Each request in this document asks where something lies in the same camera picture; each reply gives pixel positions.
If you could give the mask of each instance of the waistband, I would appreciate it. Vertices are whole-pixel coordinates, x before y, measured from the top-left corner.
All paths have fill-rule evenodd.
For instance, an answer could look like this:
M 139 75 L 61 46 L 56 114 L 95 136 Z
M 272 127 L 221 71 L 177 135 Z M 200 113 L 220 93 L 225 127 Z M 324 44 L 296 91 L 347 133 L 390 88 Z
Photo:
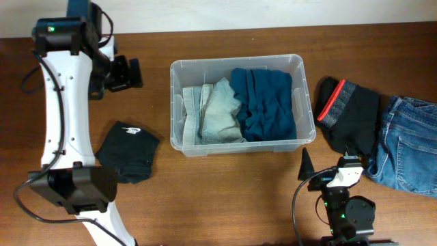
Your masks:
M 330 95 L 328 102 L 317 117 L 317 120 L 328 128 L 332 127 L 339 119 L 341 113 L 343 113 L 355 88 L 355 84 L 345 79 L 341 80 L 334 92 Z
M 437 129 L 436 104 L 415 98 L 392 96 L 389 107 L 391 106 L 393 106 L 394 110 L 389 110 L 390 114 L 395 115 L 399 113 L 411 120 Z

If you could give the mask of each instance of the fabric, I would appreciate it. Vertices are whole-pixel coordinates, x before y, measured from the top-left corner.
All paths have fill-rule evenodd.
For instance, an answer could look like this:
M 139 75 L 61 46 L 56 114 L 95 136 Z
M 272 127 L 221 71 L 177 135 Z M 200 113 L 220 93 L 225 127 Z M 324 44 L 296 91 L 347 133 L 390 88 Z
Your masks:
M 437 105 L 393 96 L 365 173 L 378 184 L 437 197 Z
M 182 89 L 182 97 L 186 110 L 184 132 L 182 133 L 182 145 L 193 146 L 201 143 L 200 136 L 200 99 L 202 87 L 185 87 Z
M 205 120 L 206 107 L 208 106 L 208 103 L 210 101 L 213 88 L 214 85 L 211 84 L 205 84 L 202 86 L 202 93 L 200 96 L 200 132 L 202 132 L 203 130 L 203 121 Z
M 379 94 L 329 77 L 320 86 L 315 125 L 334 151 L 370 157 L 378 134 L 379 105 Z
M 208 96 L 207 89 L 202 92 Z M 234 98 L 234 90 L 229 81 L 222 78 L 214 85 L 210 99 L 204 108 L 201 126 L 202 144 L 241 143 L 244 141 L 240 125 L 236 119 L 241 102 Z
M 234 97 L 242 103 L 237 119 L 247 141 L 296 138 L 290 74 L 236 68 L 232 70 L 230 85 Z
M 96 158 L 117 172 L 117 181 L 133 184 L 147 180 L 159 140 L 147 131 L 117 121 L 106 136 Z

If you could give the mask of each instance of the sock logo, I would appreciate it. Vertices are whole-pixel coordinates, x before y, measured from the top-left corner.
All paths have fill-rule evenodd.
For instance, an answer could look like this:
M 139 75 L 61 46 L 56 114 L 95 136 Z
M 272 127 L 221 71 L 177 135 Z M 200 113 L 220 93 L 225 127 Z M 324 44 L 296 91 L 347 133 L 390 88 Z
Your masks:
M 141 131 L 141 129 L 140 128 L 136 128 L 136 127 L 128 127 L 128 128 L 126 128 L 126 127 L 123 127 L 123 129 L 126 129 L 127 131 L 127 133 L 130 133 L 130 134 L 133 134 L 133 135 L 135 135 L 135 134 L 137 134 L 139 131 Z

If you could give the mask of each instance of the clear plastic container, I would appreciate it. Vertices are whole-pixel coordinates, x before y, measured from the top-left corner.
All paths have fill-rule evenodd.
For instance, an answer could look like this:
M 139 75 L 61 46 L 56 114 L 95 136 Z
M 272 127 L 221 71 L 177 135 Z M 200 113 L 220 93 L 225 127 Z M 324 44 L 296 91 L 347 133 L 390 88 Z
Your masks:
M 297 139 L 257 141 L 248 143 L 223 143 L 183 146 L 182 133 L 186 119 L 182 88 L 216 83 L 223 77 L 231 81 L 234 68 L 281 70 L 291 74 L 292 110 L 296 123 Z M 175 61 L 170 67 L 171 79 L 171 133 L 170 142 L 175 150 L 185 156 L 209 154 L 273 151 L 294 151 L 315 139 L 315 127 L 303 60 L 298 55 L 270 55 L 227 59 L 198 59 Z

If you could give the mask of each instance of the brown wooden surface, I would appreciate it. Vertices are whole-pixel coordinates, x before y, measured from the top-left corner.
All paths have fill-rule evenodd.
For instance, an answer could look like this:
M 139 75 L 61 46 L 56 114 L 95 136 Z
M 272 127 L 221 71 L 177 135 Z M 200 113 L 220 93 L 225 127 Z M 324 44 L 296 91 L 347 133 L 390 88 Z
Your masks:
M 115 120 L 142 126 L 161 140 L 150 180 L 121 184 L 117 206 L 140 245 L 293 244 L 291 204 L 302 148 L 186 158 L 170 136 L 169 67 L 178 59 L 299 54 L 311 100 L 319 80 L 332 75 L 386 95 L 437 102 L 437 23 L 296 27 L 116 35 L 121 54 L 138 57 L 145 87 L 89 104 L 91 142 L 97 150 Z M 93 245 L 81 224 L 49 225 L 25 215 L 12 199 L 27 172 L 37 170 L 44 148 L 44 92 L 20 92 L 20 80 L 37 62 L 31 39 L 0 40 L 0 245 Z M 41 73 L 32 83 L 42 82 Z M 317 170 L 337 163 L 320 130 L 307 145 Z M 376 203 L 375 235 L 402 245 L 435 245 L 437 200 L 394 191 L 366 178 L 351 190 Z M 329 228 L 316 217 L 319 193 L 303 189 L 297 220 L 303 238 Z M 25 203 L 48 218 L 67 218 L 29 190 Z M 322 218 L 324 209 L 319 207 Z

